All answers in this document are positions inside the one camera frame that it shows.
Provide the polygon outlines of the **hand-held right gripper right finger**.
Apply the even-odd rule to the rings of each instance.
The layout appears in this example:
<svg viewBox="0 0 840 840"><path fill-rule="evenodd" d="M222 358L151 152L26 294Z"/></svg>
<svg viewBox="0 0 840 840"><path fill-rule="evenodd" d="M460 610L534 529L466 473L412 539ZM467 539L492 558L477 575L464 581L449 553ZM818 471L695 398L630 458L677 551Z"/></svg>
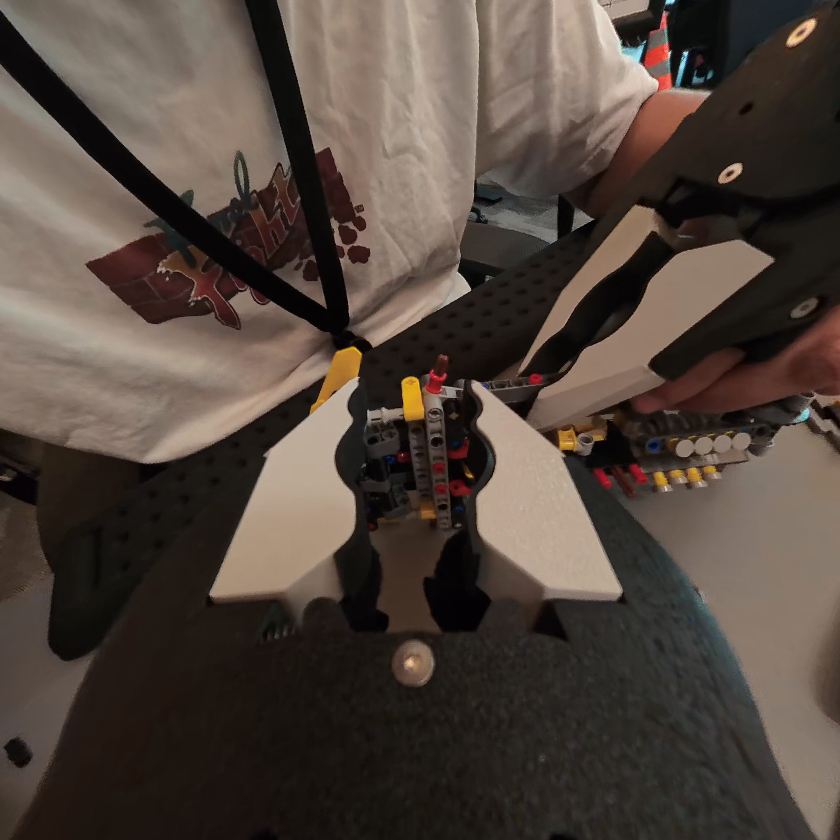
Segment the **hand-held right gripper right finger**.
<svg viewBox="0 0 840 840"><path fill-rule="evenodd" d="M489 452L469 500L478 587L492 601L616 602L623 589L561 452L482 384L468 381Z"/></svg>

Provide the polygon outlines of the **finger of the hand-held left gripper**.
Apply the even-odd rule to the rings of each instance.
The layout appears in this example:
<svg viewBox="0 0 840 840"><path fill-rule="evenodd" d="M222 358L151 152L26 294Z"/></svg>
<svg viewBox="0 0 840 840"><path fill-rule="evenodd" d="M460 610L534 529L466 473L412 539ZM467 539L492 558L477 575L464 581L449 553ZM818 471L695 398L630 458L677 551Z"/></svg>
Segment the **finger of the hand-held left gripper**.
<svg viewBox="0 0 840 840"><path fill-rule="evenodd" d="M583 350L610 337L629 320L651 279L674 257L649 229L651 208L635 206L562 289L549 316L519 366L518 377L539 375L558 382ZM652 360L652 370L678 374L676 342Z"/></svg>
<svg viewBox="0 0 840 840"><path fill-rule="evenodd" d="M629 320L541 391L529 424L548 432L661 385L653 358L773 262L741 240L678 253L648 283Z"/></svg>

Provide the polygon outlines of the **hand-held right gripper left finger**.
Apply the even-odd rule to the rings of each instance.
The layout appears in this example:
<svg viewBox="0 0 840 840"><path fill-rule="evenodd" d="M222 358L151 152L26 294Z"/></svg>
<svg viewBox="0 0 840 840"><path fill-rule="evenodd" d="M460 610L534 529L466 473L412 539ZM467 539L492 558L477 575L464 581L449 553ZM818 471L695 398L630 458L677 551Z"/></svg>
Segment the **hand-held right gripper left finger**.
<svg viewBox="0 0 840 840"><path fill-rule="evenodd" d="M361 591L367 406L355 377L269 451L211 588L214 603L309 604Z"/></svg>

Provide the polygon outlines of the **lego car chassis model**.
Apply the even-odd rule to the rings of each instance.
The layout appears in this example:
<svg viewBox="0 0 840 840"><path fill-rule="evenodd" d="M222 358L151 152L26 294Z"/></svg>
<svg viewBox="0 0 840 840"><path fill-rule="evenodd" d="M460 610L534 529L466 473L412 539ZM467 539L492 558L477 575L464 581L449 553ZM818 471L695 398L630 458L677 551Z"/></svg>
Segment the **lego car chassis model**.
<svg viewBox="0 0 840 840"><path fill-rule="evenodd" d="M428 375L417 378L422 422L366 420L359 484L371 531L402 518L430 521L442 530L466 525L476 477L468 465L465 382L447 382L447 374L448 358L441 356ZM724 414L636 416L619 406L543 435L562 455L582 462L603 488L617 487L633 498L642 488L666 493L708 486L725 468L763 455L783 427L807 423L815 399L805 393Z"/></svg>

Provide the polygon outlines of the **person's left hand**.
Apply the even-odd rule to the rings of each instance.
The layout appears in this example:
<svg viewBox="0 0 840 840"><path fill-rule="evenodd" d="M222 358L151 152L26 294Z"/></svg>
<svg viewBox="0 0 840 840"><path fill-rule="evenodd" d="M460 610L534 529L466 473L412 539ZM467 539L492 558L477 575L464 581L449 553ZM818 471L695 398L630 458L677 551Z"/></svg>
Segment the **person's left hand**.
<svg viewBox="0 0 840 840"><path fill-rule="evenodd" d="M741 351L721 350L631 404L642 414L728 413L807 392L839 394L838 308L770 360L747 363Z"/></svg>

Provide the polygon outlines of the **grey mesh office chair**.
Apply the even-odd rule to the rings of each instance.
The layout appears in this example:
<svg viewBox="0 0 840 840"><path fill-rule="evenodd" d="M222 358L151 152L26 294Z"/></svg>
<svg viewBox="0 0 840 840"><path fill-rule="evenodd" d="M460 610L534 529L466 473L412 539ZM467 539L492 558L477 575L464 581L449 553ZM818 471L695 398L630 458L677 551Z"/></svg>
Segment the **grey mesh office chair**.
<svg viewBox="0 0 840 840"><path fill-rule="evenodd" d="M533 199L509 193L494 182L478 182L458 271L476 287L590 222L562 196Z"/></svg>

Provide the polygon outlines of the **orange traffic cone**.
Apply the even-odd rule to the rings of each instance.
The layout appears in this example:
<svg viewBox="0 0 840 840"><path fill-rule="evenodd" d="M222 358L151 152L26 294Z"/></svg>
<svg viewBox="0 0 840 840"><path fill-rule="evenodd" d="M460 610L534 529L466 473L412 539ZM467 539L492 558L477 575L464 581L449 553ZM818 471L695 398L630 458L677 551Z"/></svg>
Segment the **orange traffic cone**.
<svg viewBox="0 0 840 840"><path fill-rule="evenodd" d="M670 90L673 87L670 57L668 11L665 10L658 26L647 35L642 57L642 63L648 74L657 81L659 91Z"/></svg>

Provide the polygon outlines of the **person's dark trousers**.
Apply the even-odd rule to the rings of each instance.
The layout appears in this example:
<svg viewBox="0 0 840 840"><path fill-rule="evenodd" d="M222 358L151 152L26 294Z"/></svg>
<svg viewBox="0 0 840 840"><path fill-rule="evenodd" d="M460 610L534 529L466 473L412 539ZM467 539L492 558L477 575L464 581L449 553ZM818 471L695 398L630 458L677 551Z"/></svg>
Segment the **person's dark trousers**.
<svg viewBox="0 0 840 840"><path fill-rule="evenodd" d="M59 550L74 529L111 509L142 480L137 462L47 444L35 440L38 467L35 523L49 575Z"/></svg>

